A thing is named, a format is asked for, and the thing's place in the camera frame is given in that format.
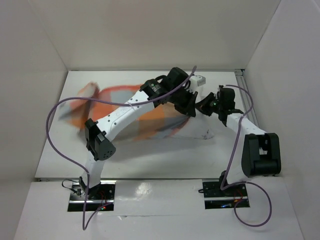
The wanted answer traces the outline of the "checkered orange grey pillowcase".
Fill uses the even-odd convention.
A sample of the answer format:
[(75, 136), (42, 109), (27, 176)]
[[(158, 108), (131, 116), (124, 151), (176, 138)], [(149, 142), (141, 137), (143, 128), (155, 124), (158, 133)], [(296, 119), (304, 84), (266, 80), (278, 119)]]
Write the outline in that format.
[[(116, 85), (100, 89), (96, 82), (90, 82), (79, 92), (79, 97), (94, 98), (108, 102), (125, 102), (140, 89), (139, 85)], [(103, 104), (92, 100), (69, 100), (59, 107), (59, 120), (84, 131), (88, 119), (97, 121), (116, 110), (114, 105)], [(116, 141), (141, 141), (147, 139), (171, 137), (189, 119), (175, 110), (172, 103), (158, 106), (156, 109), (145, 113), (122, 130)]]

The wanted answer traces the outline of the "white pillow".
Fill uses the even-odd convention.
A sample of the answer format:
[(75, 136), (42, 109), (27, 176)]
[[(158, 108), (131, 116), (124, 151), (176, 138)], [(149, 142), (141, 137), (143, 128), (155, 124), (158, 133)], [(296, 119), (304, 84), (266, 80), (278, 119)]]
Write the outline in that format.
[(215, 136), (209, 118), (198, 110), (195, 113), (195, 117), (190, 117), (175, 134), (171, 135), (172, 138), (209, 140)]

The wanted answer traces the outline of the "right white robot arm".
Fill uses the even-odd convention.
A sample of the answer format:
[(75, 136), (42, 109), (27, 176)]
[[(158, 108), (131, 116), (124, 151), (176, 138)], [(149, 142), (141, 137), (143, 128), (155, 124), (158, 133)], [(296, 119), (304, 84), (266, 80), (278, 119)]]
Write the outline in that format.
[(243, 137), (240, 166), (246, 178), (278, 175), (282, 170), (279, 136), (260, 129), (246, 118), (253, 105), (246, 112), (236, 108), (235, 87), (231, 84), (220, 85), (217, 93), (211, 92), (195, 104), (195, 108), (203, 115), (217, 114), (223, 125), (236, 133), (227, 168), (221, 174), (223, 178), (218, 184), (218, 190), (223, 196), (230, 196), (236, 185), (245, 183), (242, 178), (236, 182), (227, 178), (240, 137)]

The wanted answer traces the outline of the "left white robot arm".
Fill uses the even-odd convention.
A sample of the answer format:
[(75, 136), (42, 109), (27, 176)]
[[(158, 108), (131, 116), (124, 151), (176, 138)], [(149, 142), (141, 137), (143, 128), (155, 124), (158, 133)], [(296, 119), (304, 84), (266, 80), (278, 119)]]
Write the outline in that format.
[(97, 197), (105, 160), (116, 152), (112, 140), (123, 129), (166, 103), (173, 104), (174, 109), (184, 116), (195, 117), (197, 88), (205, 83), (205, 77), (187, 74), (174, 67), (168, 75), (147, 80), (126, 103), (122, 103), (107, 116), (97, 121), (88, 119), (84, 124), (84, 131), (89, 155), (84, 173), (79, 178), (81, 194), (88, 200)]

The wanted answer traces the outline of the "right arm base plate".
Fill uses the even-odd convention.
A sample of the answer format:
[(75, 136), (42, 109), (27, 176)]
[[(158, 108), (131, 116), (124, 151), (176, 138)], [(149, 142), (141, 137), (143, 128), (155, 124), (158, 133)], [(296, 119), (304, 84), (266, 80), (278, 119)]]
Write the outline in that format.
[(237, 205), (238, 208), (249, 208), (248, 192), (245, 184), (231, 186), (226, 190), (221, 190), (221, 183), (225, 176), (225, 170), (219, 179), (202, 181), (202, 188), (198, 193), (204, 197), (204, 207), (208, 209), (232, 209)]

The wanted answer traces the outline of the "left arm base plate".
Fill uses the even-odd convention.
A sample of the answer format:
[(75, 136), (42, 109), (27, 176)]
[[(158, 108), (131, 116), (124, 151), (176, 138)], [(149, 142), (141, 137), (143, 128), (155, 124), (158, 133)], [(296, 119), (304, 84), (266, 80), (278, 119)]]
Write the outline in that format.
[[(64, 179), (61, 186), (70, 191), (67, 211), (82, 212), (86, 195), (80, 184), (73, 179)], [(114, 180), (102, 180), (97, 192), (88, 197), (85, 211), (94, 212), (97, 208), (102, 212), (113, 211), (115, 191)]]

